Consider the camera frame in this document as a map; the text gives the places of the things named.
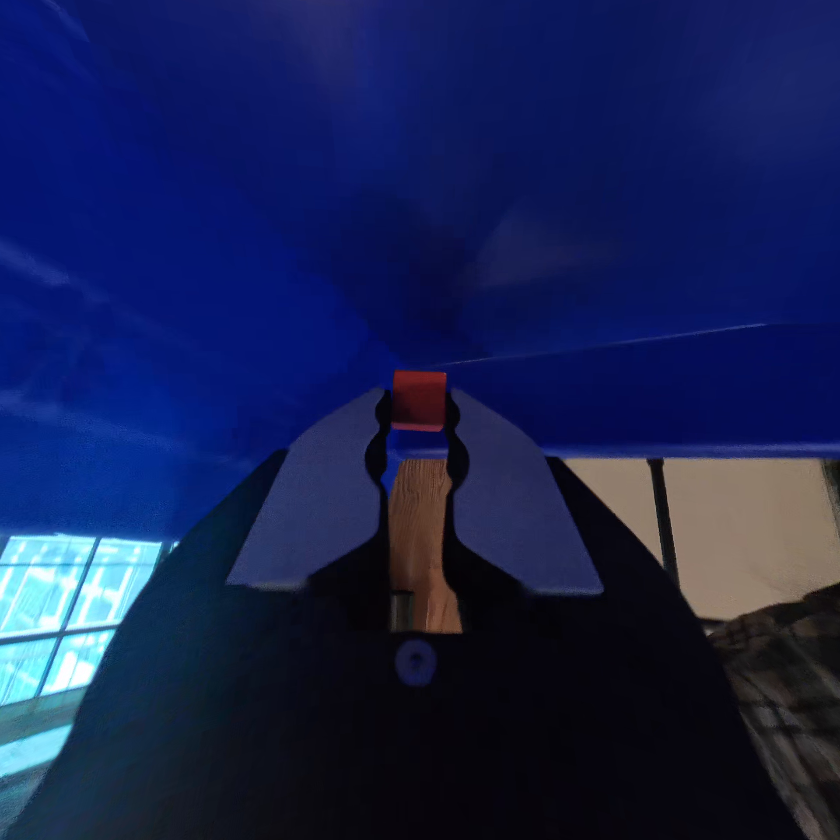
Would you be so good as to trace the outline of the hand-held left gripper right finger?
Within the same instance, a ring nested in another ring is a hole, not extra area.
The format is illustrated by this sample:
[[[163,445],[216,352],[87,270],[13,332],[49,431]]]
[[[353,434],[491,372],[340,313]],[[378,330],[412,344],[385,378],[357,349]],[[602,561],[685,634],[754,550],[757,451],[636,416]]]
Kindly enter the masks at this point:
[[[546,455],[466,392],[447,396],[444,577],[464,634],[504,632],[547,599],[596,599],[604,584]]]

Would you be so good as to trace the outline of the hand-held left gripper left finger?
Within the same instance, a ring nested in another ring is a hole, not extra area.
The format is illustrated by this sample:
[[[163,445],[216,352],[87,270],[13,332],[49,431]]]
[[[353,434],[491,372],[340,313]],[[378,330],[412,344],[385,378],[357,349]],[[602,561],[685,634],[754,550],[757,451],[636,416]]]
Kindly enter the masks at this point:
[[[382,477],[392,396],[375,387],[289,446],[226,585],[322,597],[347,623],[385,631],[391,612]]]

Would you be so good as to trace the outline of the blue plastic bin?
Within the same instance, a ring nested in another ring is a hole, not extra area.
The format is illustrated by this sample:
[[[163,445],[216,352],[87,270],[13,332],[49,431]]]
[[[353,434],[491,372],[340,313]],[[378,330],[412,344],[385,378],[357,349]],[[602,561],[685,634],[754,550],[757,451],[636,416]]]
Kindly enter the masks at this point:
[[[394,369],[838,456],[838,2],[2,2],[2,532],[178,538]]]

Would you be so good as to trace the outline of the person's plaid shirt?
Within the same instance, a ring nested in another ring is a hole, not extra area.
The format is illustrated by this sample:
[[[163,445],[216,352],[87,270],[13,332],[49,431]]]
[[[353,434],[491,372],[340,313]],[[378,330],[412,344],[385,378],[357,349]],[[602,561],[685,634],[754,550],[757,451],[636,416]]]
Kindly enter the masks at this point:
[[[839,583],[708,634],[763,766],[804,835],[839,838]]]

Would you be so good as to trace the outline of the brown wooden cabinet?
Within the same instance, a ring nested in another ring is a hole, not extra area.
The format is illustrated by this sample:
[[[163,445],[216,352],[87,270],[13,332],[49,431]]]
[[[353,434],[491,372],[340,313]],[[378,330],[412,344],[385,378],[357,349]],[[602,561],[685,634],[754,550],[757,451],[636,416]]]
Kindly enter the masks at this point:
[[[388,502],[392,629],[461,634],[458,601],[445,579],[443,542],[452,482],[446,460],[403,461]]]

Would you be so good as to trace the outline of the red wooden cube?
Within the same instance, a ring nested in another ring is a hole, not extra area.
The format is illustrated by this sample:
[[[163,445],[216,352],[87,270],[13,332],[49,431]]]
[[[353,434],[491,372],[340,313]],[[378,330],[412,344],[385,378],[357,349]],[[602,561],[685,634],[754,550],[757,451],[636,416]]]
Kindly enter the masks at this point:
[[[394,371],[392,429],[432,434],[442,432],[446,424],[446,404],[446,373]]]

